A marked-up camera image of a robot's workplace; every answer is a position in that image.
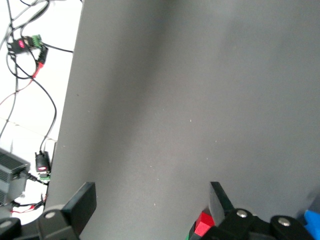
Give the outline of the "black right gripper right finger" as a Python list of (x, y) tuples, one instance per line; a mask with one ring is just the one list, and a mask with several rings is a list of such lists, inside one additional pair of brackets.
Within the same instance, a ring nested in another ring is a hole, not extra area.
[(246, 209), (235, 208), (217, 181), (210, 183), (209, 211), (214, 226), (206, 240), (312, 240), (312, 235), (295, 218), (275, 215), (269, 222)]

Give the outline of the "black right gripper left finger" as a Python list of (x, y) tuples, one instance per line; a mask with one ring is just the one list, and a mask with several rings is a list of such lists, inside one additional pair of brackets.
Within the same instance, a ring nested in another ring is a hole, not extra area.
[(2, 240), (79, 240), (97, 207), (96, 185), (85, 182), (65, 205), (46, 209), (22, 225), (16, 217), (0, 220)]

